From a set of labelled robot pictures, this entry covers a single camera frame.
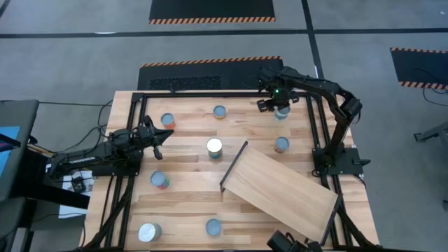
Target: wooden board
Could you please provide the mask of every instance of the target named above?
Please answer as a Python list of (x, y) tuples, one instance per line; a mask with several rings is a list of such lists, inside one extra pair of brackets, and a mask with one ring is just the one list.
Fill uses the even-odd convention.
[(223, 187), (318, 242), (337, 201), (334, 192), (250, 146), (242, 150)]
[[(116, 92), (107, 132), (126, 127), (131, 96), (132, 92)], [(148, 99), (146, 113), (153, 118), (156, 127), (162, 128), (160, 116), (166, 112), (174, 114), (177, 126), (176, 132), (160, 149), (164, 155), (163, 161), (155, 160), (151, 148), (145, 150), (141, 173), (136, 177), (132, 196), (126, 250), (269, 249), (266, 242), (275, 229), (290, 232), (301, 242), (305, 240), (292, 228), (230, 191), (220, 193), (219, 182), (245, 140), (248, 140), (250, 146), (257, 151), (319, 183), (319, 179), (311, 175), (314, 168), (312, 161), (314, 144), (305, 99), (292, 105), (291, 114), (286, 122), (275, 121), (271, 113), (260, 113), (256, 106), (257, 100), (257, 98)], [(219, 104), (227, 107), (228, 115), (223, 120), (215, 120), (211, 112), (212, 108)], [(314, 110), (316, 119), (319, 120), (316, 104)], [(326, 104), (325, 114), (330, 132), (333, 132), (335, 121)], [(324, 143), (320, 123), (317, 125), (321, 143)], [(287, 153), (274, 152), (274, 140), (279, 135), (290, 139), (290, 149)], [(205, 144), (210, 137), (219, 137), (223, 141), (222, 160), (209, 159)], [(350, 132), (345, 143), (353, 144)], [(155, 170), (161, 170), (168, 175), (171, 179), (169, 188), (159, 190), (150, 185), (149, 178)], [(340, 176), (340, 181), (348, 214), (363, 234), (377, 243), (377, 234), (363, 184), (353, 176)], [(86, 241), (90, 241), (98, 232), (108, 183), (109, 177), (99, 177), (95, 181), (85, 219)], [(112, 184), (106, 217), (109, 215), (114, 184), (115, 182)], [(219, 218), (223, 223), (223, 235), (218, 238), (205, 235), (205, 222), (210, 218)], [(165, 235), (159, 242), (147, 244), (137, 239), (137, 231), (145, 222), (161, 224)], [(120, 224), (121, 220), (118, 219), (115, 222), (113, 236), (115, 245), (118, 243)], [(337, 221), (339, 242), (343, 244), (344, 238), (340, 227)], [(331, 242), (328, 239), (325, 247), (330, 246)]]

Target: wooden tabletop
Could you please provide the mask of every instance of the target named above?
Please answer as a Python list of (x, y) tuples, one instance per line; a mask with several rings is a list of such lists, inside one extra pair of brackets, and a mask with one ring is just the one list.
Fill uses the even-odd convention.
[[(107, 132), (126, 128), (132, 93), (115, 93)], [(257, 151), (320, 183), (318, 178), (311, 175), (314, 143), (305, 99), (291, 106), (291, 113), (285, 122), (277, 122), (272, 113), (260, 113), (257, 100), (257, 97), (148, 99), (146, 114), (151, 116), (155, 126), (162, 129), (162, 114), (173, 113), (176, 128), (160, 148), (164, 160), (157, 161), (152, 148), (144, 151), (141, 171), (134, 184), (125, 250), (269, 249), (266, 243), (275, 230), (290, 232), (297, 240), (304, 241), (301, 234), (229, 190), (223, 194), (220, 192), (219, 182), (245, 141)], [(227, 109), (227, 116), (222, 120), (213, 116), (216, 105)], [(333, 132), (336, 124), (334, 116), (325, 102), (324, 108), (329, 130)], [(320, 141), (324, 143), (315, 103), (314, 114)], [(208, 156), (206, 144), (211, 137), (218, 137), (223, 142), (223, 156), (219, 160)], [(289, 139), (290, 148), (285, 153), (274, 151), (277, 137)], [(354, 144), (350, 132), (344, 142), (349, 146)], [(150, 176), (157, 170), (169, 177), (171, 184), (167, 189), (161, 190), (151, 185)], [(339, 176), (339, 179), (348, 215), (371, 242), (378, 243), (363, 184), (350, 175)], [(95, 181), (85, 219), (86, 241), (98, 232), (108, 184), (109, 177), (99, 177)], [(127, 180), (124, 179), (121, 192), (126, 185)], [(206, 233), (205, 224), (211, 218), (217, 218), (222, 223), (219, 237), (210, 237)], [(138, 240), (138, 229), (144, 223), (161, 225), (162, 236), (159, 240), (151, 243)], [(119, 216), (115, 222), (112, 245), (118, 243), (120, 224)], [(339, 217), (336, 217), (336, 224), (339, 242), (343, 244)], [(330, 239), (325, 247), (331, 247)]]

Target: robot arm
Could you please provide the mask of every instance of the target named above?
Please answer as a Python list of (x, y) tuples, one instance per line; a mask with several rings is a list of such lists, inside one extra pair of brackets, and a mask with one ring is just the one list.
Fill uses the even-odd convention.
[(110, 133), (107, 141), (94, 148), (72, 153), (58, 153), (53, 156), (47, 167), (50, 177), (57, 179), (79, 169), (92, 170), (92, 176), (129, 176), (140, 170), (143, 149), (154, 147), (154, 156), (161, 160), (158, 147), (173, 134), (172, 129), (157, 129), (147, 115), (144, 124), (132, 131), (119, 129)]
[[(353, 119), (361, 112), (363, 107), (359, 99), (339, 84), (329, 80), (311, 78), (298, 73), (295, 69), (285, 66), (281, 71), (273, 69), (261, 69), (259, 76), (259, 92), (266, 90), (271, 99), (257, 102), (260, 112), (273, 111), (274, 107), (282, 109), (299, 101), (294, 88), (305, 90), (324, 97), (335, 115), (337, 122), (330, 144), (323, 152), (323, 165), (335, 166), (338, 153), (344, 148), (343, 140)], [(345, 100), (341, 106), (337, 103), (336, 96), (340, 95)]]

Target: gray floor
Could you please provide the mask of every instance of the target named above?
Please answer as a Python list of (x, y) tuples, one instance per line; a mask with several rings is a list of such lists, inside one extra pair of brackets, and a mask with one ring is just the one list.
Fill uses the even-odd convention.
[[(312, 0), (309, 5), (316, 29), (448, 27), (448, 3), (442, 0)], [(12, 0), (0, 18), (0, 33), (306, 27), (298, 0), (274, 0), (278, 22), (272, 24), (148, 26), (150, 6), (151, 1), (144, 0)], [(415, 143), (412, 134), (448, 120), (448, 108), (429, 104), (420, 90), (397, 84), (389, 48), (448, 50), (447, 34), (316, 39), (325, 77), (364, 104), (361, 121), (352, 130), (362, 157), (372, 159), (365, 180), (381, 244), (446, 251), (448, 213), (441, 200), (448, 198), (448, 160), (437, 139)], [(0, 99), (102, 104), (116, 90), (137, 88), (142, 63), (263, 55), (282, 56), (286, 65), (315, 75), (307, 35), (0, 39)], [(446, 96), (432, 92), (428, 96), (448, 103)], [(98, 111), (41, 105), (33, 135), (41, 145), (60, 150), (95, 126)], [(90, 137), (80, 148), (91, 146), (95, 139)], [(36, 226), (53, 230), (36, 232), (32, 251), (74, 248), (81, 223), (54, 220)]]

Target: can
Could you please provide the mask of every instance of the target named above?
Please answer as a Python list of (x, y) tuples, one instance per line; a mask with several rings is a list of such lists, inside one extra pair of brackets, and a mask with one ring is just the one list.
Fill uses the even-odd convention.
[(227, 115), (227, 112), (225, 111), (225, 107), (218, 105), (213, 109), (213, 115), (216, 119), (223, 119), (225, 115)]
[(284, 153), (289, 148), (289, 141), (286, 137), (279, 137), (275, 140), (274, 151), (276, 153)]
[(159, 189), (165, 189), (169, 186), (169, 178), (161, 171), (154, 171), (151, 174), (151, 183)]
[(164, 113), (160, 120), (162, 121), (165, 129), (172, 130), (176, 126), (176, 123), (174, 122), (174, 115), (171, 113)]
[(209, 157), (218, 159), (223, 155), (223, 143), (217, 138), (212, 138), (207, 142)]
[(277, 107), (275, 107), (274, 118), (275, 118), (275, 120), (278, 120), (278, 121), (285, 120), (288, 117), (289, 112), (291, 112), (291, 107), (289, 107), (289, 106), (284, 107), (280, 110)]
[(221, 233), (221, 222), (216, 219), (210, 219), (207, 221), (205, 229), (209, 235), (219, 235)]
[(141, 242), (157, 241), (162, 235), (162, 227), (155, 223), (145, 223), (139, 228), (139, 240)]

